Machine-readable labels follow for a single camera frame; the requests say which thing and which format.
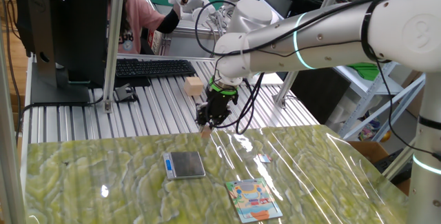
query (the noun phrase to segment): table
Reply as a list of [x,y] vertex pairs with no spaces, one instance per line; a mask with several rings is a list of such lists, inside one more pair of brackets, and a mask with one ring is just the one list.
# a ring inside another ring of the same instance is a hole
[[[168,181],[164,152],[198,151],[206,177]],[[269,164],[256,156],[268,154]],[[407,197],[321,125],[28,147],[33,223],[240,223],[229,181],[264,178],[283,213],[265,223],[403,223]]]
[[[120,54],[119,58],[187,59],[196,69],[197,76],[201,78],[204,85],[208,84],[214,71],[213,59],[127,54]],[[30,79],[31,76],[28,75],[27,90],[32,87]],[[32,108],[24,117],[23,142],[44,143],[198,132],[198,126],[194,122],[196,103],[202,103],[206,99],[205,92],[201,96],[189,97],[183,89],[184,82],[184,77],[151,79],[150,87],[135,88],[139,101],[113,103],[111,114],[104,114],[102,103],[90,107]],[[300,101],[295,99],[287,101],[288,108],[284,110],[274,106],[272,95],[279,90],[280,86],[277,85],[266,85],[261,88],[251,128],[318,124]],[[102,93],[101,89],[90,90],[91,100],[99,99]],[[238,93],[238,105],[230,104],[232,114],[225,123],[238,118],[249,97],[249,90],[243,85],[239,87]],[[26,94],[26,101],[26,105],[29,104],[30,94]],[[246,121],[247,118],[242,120],[242,128]]]

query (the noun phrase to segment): small card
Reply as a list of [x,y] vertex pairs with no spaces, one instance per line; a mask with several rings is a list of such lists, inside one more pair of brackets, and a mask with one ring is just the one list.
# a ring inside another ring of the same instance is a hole
[[233,181],[226,186],[242,223],[282,216],[264,179]]
[[268,157],[268,155],[266,155],[266,154],[259,154],[258,157],[259,157],[260,162],[262,162],[262,163],[271,163],[272,159],[270,157]]

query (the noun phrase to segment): cable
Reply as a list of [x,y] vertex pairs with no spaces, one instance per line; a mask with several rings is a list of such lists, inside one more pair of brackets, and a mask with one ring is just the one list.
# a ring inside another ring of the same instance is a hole
[[[222,126],[219,126],[219,125],[210,125],[210,127],[211,127],[211,128],[228,128],[228,127],[231,127],[231,126],[233,126],[233,125],[236,125],[236,133],[237,133],[237,134],[244,134],[245,131],[247,130],[247,128],[249,127],[249,125],[251,124],[251,121],[252,121],[252,119],[253,119],[253,115],[254,115],[254,104],[255,104],[255,102],[256,102],[256,99],[257,99],[258,93],[259,93],[259,91],[260,91],[261,83],[262,83],[262,80],[263,80],[263,76],[264,76],[264,74],[265,74],[265,73],[260,74],[259,79],[257,80],[257,82],[256,82],[256,84],[255,84],[255,86],[254,86],[254,89],[251,89],[251,86],[250,86],[249,82],[247,83],[247,79],[244,79],[245,84],[247,85],[247,88],[248,88],[248,90],[251,92],[251,94],[250,94],[250,96],[249,96],[247,102],[245,103],[245,105],[244,105],[244,107],[243,107],[243,109],[242,109],[242,112],[239,114],[239,117],[238,117],[235,121],[233,121],[233,122],[231,122],[231,123],[229,123],[229,124],[227,124],[227,125],[222,125]],[[248,112],[249,112],[250,110],[251,110],[252,112],[251,112],[251,116],[250,116],[250,118],[248,119],[248,123],[247,123],[247,125],[245,126],[245,128],[244,128],[242,131],[239,131],[238,129],[239,129],[239,124],[240,124],[240,122],[241,122],[242,119],[248,114]]]
[[207,3],[205,6],[203,6],[202,10],[199,12],[199,14],[198,14],[198,18],[196,18],[196,23],[195,23],[195,25],[194,25],[194,34],[196,35],[196,41],[198,42],[199,46],[200,46],[204,51],[206,51],[206,52],[208,52],[208,53],[210,53],[210,54],[213,53],[214,55],[222,56],[222,55],[225,55],[225,54],[216,54],[214,51],[210,51],[210,50],[208,50],[207,48],[205,48],[205,47],[202,45],[201,40],[199,39],[199,35],[198,35],[198,24],[199,24],[199,19],[201,18],[201,14],[202,14],[202,12],[203,12],[206,8],[208,8],[208,6],[213,5],[213,4],[215,4],[215,3],[228,3],[228,4],[233,5],[234,7],[236,7],[236,4],[234,4],[234,3],[230,2],[230,1],[224,1],[224,0],[217,0],[217,1],[213,1],[213,2],[209,2],[209,3]]
[[[9,8],[9,5],[11,5],[11,8],[13,9],[13,11],[12,11],[13,14],[12,14],[12,15],[15,17],[15,13],[14,13],[14,4],[12,3],[12,0],[9,0],[9,1],[7,2],[6,7]],[[8,11],[8,17],[9,17],[9,19],[11,20],[11,22],[15,21],[15,20],[11,17],[11,12],[9,12],[9,11]],[[13,33],[13,34],[14,34],[19,40],[21,40],[20,36],[15,32],[14,27],[11,27],[11,31],[12,31],[12,33]]]
[[[213,52],[214,52],[214,48],[216,47],[216,42],[217,42],[216,33],[214,32],[214,29],[213,29],[212,25],[208,21],[206,21],[206,24],[209,26],[209,28],[210,28],[210,30],[212,31],[212,34],[213,34]],[[211,53],[210,54],[210,58],[213,58],[213,57],[214,57],[214,53]]]
[[386,86],[386,90],[387,90],[387,94],[388,94],[388,96],[389,96],[389,102],[390,102],[390,105],[391,105],[391,107],[389,108],[389,127],[390,127],[390,129],[391,129],[391,131],[392,131],[392,133],[403,143],[403,144],[405,144],[406,146],[408,146],[408,147],[410,147],[411,149],[414,149],[414,150],[417,150],[417,151],[420,151],[420,152],[425,152],[425,153],[427,153],[427,154],[430,154],[431,156],[433,156],[434,158],[436,158],[437,160],[439,160],[439,162],[441,162],[441,156],[439,155],[439,154],[436,154],[436,153],[434,153],[434,152],[430,152],[430,151],[427,151],[427,150],[423,150],[423,149],[420,149],[420,148],[417,148],[417,147],[414,147],[414,146],[412,146],[412,145],[409,145],[406,141],[404,141],[398,134],[397,134],[397,132],[393,129],[393,127],[392,127],[392,122],[391,122],[391,120],[392,120],[392,112],[393,112],[393,101],[392,101],[392,94],[391,94],[391,91],[390,91],[390,89],[389,89],[389,86],[387,85],[387,82],[386,82],[386,77],[384,76],[384,74],[383,74],[383,71],[382,71],[382,69],[381,69],[381,67],[380,67],[380,62],[377,60],[377,66],[378,66],[378,70],[380,71],[380,74],[381,74],[381,77],[382,77],[382,79],[383,79],[383,82],[384,82],[384,86]]
[[264,50],[258,50],[258,51],[286,58],[286,57],[289,57],[289,56],[295,54],[296,52],[300,52],[302,50],[306,50],[306,49],[310,49],[310,48],[321,48],[321,47],[325,47],[325,46],[329,46],[329,45],[343,45],[343,44],[355,43],[355,42],[361,42],[361,41],[344,41],[344,42],[329,43],[329,44],[322,44],[322,45],[312,45],[312,46],[309,46],[309,47],[299,48],[298,50],[290,52],[289,54],[286,54],[286,55],[278,54],[276,52],[268,52],[268,51],[264,51]]
[[[365,3],[369,3],[369,2],[372,2],[372,1],[374,1],[374,0],[359,0],[359,1],[353,1],[353,2],[351,2],[351,3],[348,3],[348,4],[345,4],[345,5],[339,6],[339,7],[337,7],[337,8],[331,9],[331,10],[328,10],[328,11],[326,11],[326,12],[324,12],[324,13],[322,13],[322,14],[319,14],[318,16],[313,17],[313,18],[311,18],[310,20],[308,20],[308,21],[306,21],[306,22],[300,24],[300,25],[297,26],[296,28],[293,28],[293,29],[287,31],[286,33],[280,35],[279,37],[276,37],[275,39],[272,39],[271,41],[268,41],[268,42],[266,42],[266,43],[264,43],[264,44],[262,44],[262,45],[258,45],[258,46],[256,46],[255,48],[249,48],[249,49],[243,50],[242,53],[244,54],[244,53],[248,53],[248,52],[253,52],[253,51],[255,51],[255,50],[259,50],[259,49],[261,49],[261,48],[267,47],[267,46],[269,46],[269,45],[271,45],[271,44],[273,44],[273,43],[275,43],[275,42],[277,42],[277,41],[280,41],[281,39],[286,38],[287,36],[289,36],[290,34],[294,33],[295,31],[301,30],[301,29],[303,29],[303,28],[305,28],[305,27],[307,27],[307,26],[309,26],[309,25],[311,25],[311,24],[313,24],[313,23],[315,23],[315,22],[317,22],[317,21],[319,21],[319,20],[321,20],[321,19],[324,19],[324,18],[326,18],[326,17],[332,15],[332,14],[335,14],[335,13],[337,13],[337,12],[340,12],[340,11],[343,11],[343,10],[347,10],[347,9],[349,9],[349,8],[356,7],[356,6],[359,6],[359,5],[365,4]],[[199,18],[200,18],[200,16],[201,16],[201,13],[204,11],[204,9],[206,9],[208,6],[210,6],[210,5],[214,4],[214,3],[222,3],[222,2],[226,2],[226,1],[213,1],[213,2],[211,2],[211,3],[208,3],[207,5],[205,5],[205,6],[202,8],[201,12],[199,12],[198,18],[196,19],[196,28],[195,28],[196,40],[198,41],[199,46],[200,46],[204,51],[206,51],[206,52],[211,52],[211,51],[210,51],[209,49],[207,49],[206,47],[204,47],[204,46],[202,45],[202,43],[200,42],[199,37],[198,37],[198,32],[197,32],[197,23],[198,23],[198,20],[199,20]],[[215,52],[214,54],[217,55],[217,56],[227,55],[227,54],[224,54],[224,53],[217,53],[217,52]],[[240,51],[238,51],[238,50],[237,50],[237,51],[233,51],[233,52],[230,52],[229,54],[230,54],[230,55],[237,55],[237,54],[240,54]]]
[[[14,4],[12,3],[12,0],[8,0],[8,3],[6,4],[7,7],[9,6],[9,4],[11,5],[11,9],[12,9],[12,16],[10,15],[10,12],[8,11],[8,16],[11,19],[11,22],[13,22],[13,24],[15,25],[15,28],[17,28],[17,21],[15,20],[15,7]],[[15,33],[14,27],[12,27],[11,24],[11,29],[12,29],[12,33],[14,33],[14,35],[20,39],[20,36],[18,34]]]
[[21,120],[23,119],[23,115],[25,114],[26,110],[29,110],[33,107],[90,107],[92,105],[102,102],[103,99],[104,96],[101,96],[98,100],[92,103],[32,103],[25,106],[23,108],[23,112],[19,114],[19,123],[21,123]]
[[[8,20],[8,11],[5,0],[1,0],[3,4],[3,13],[5,15],[5,24],[6,24],[6,47],[8,49],[8,61],[9,61],[9,70],[11,73],[12,84],[14,85],[15,94],[17,96],[17,103],[19,105],[19,116],[21,113],[21,99],[19,88],[17,87],[17,81],[15,80],[14,75],[14,66],[12,66],[12,58],[11,58],[11,45],[10,45],[10,36],[9,36],[9,20]],[[19,142],[19,132],[20,132],[20,118],[18,118],[17,123],[17,131],[15,132],[15,142],[18,144]]]

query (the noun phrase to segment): transparent plastic sheet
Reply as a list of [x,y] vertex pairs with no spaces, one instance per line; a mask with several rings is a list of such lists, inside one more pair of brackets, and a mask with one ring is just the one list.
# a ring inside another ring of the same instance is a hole
[[[29,144],[28,223],[240,223],[225,183],[257,178],[283,214],[261,223],[405,222],[407,197],[337,137],[317,125]],[[199,151],[205,178],[167,180],[163,153],[182,151]]]

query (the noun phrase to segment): keyboard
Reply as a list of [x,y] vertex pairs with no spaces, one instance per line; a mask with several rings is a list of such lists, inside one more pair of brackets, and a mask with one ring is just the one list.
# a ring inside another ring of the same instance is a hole
[[186,60],[116,60],[116,76],[119,78],[189,76],[195,73],[193,66]]

